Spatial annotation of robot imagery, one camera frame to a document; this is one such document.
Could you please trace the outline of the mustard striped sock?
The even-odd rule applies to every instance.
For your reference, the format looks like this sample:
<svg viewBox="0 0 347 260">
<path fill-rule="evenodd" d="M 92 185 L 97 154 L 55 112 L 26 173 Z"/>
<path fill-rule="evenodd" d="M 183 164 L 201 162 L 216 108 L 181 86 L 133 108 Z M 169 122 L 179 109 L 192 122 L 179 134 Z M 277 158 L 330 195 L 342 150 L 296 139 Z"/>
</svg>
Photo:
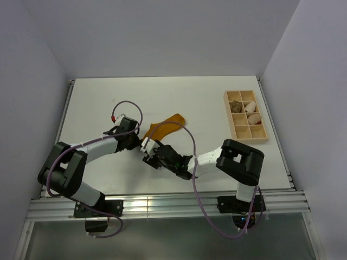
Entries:
<svg viewBox="0 0 347 260">
<path fill-rule="evenodd" d="M 185 118 L 182 117 L 180 114 L 176 113 L 173 116 L 167 118 L 166 120 L 164 120 L 163 122 L 176 122 L 179 123 L 180 125 L 185 125 Z M 144 134 L 142 140 L 144 140 L 145 138 L 149 137 L 149 135 L 152 133 L 152 131 L 160 124 L 160 122 L 158 123 L 151 123 L 150 124 L 150 128 L 149 130 Z M 166 137 L 167 135 L 176 132 L 178 130 L 180 130 L 182 127 L 179 125 L 176 125 L 174 123 L 166 123 L 162 126 L 159 126 L 153 133 L 151 139 L 152 140 L 158 140 L 161 141 L 164 137 Z"/>
</svg>

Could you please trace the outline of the brown sock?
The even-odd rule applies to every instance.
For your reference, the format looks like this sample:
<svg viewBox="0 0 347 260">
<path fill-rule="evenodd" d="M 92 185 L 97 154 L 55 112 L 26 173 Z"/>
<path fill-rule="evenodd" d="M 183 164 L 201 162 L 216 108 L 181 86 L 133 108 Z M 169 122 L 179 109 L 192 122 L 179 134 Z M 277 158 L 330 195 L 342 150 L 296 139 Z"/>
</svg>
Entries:
<svg viewBox="0 0 347 260">
<path fill-rule="evenodd" d="M 233 100 L 230 103 L 230 109 L 232 113 L 241 113 L 242 112 L 242 103 L 237 100 Z"/>
</svg>

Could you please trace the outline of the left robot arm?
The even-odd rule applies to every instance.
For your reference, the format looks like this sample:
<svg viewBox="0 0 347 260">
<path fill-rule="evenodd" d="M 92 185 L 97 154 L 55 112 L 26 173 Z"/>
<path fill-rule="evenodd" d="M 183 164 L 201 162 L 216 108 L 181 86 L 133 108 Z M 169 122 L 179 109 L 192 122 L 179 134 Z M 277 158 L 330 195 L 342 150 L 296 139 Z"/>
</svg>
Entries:
<svg viewBox="0 0 347 260">
<path fill-rule="evenodd" d="M 75 217 L 101 216 L 103 213 L 120 217 L 123 202 L 106 200 L 102 192 L 84 183 L 82 178 L 88 163 L 139 146 L 138 132 L 139 123 L 122 116 L 118 125 L 93 141 L 79 145 L 58 142 L 49 153 L 37 180 L 47 190 L 76 201 Z"/>
</svg>

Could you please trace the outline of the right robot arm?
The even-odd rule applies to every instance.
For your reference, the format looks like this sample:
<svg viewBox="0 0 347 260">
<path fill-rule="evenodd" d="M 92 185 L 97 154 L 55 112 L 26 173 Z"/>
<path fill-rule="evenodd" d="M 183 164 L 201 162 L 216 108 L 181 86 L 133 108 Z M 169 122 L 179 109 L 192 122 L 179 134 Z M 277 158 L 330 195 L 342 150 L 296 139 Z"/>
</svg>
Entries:
<svg viewBox="0 0 347 260">
<path fill-rule="evenodd" d="M 237 182 L 236 208 L 247 211 L 254 203 L 253 192 L 259 184 L 265 158 L 256 148 L 226 139 L 221 147 L 195 157 L 180 155 L 170 145 L 145 138 L 140 150 L 146 154 L 145 163 L 155 169 L 163 167 L 183 180 L 222 171 Z"/>
</svg>

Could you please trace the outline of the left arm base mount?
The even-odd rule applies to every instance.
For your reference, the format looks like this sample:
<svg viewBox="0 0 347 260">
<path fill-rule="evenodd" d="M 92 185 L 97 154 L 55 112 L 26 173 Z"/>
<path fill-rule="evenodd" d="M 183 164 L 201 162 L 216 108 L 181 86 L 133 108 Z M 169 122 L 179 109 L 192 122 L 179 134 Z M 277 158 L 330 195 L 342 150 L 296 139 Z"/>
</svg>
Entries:
<svg viewBox="0 0 347 260">
<path fill-rule="evenodd" d="M 73 218 L 85 220 L 85 231 L 95 238 L 108 238 L 119 234 L 124 226 L 120 218 L 123 214 L 123 200 L 104 200 L 94 206 L 87 206 L 81 202 L 75 203 Z M 106 235 L 111 218 L 119 221 L 120 227 L 112 234 Z"/>
</svg>

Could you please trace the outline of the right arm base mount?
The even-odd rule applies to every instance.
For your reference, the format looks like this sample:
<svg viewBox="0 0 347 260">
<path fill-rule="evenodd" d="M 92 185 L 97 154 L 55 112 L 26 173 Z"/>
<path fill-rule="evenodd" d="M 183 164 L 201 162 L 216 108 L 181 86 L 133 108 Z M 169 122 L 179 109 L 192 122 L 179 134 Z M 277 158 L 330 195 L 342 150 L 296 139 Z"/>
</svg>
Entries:
<svg viewBox="0 0 347 260">
<path fill-rule="evenodd" d="M 219 213 L 231 213 L 235 226 L 240 229 L 243 229 L 246 224 L 249 206 L 250 203 L 237 200 L 236 196 L 219 196 L 217 198 L 217 209 Z M 257 223 L 256 213 L 260 213 L 260 219 L 265 211 L 266 206 L 263 196 L 256 195 L 247 228 L 250 229 Z"/>
</svg>

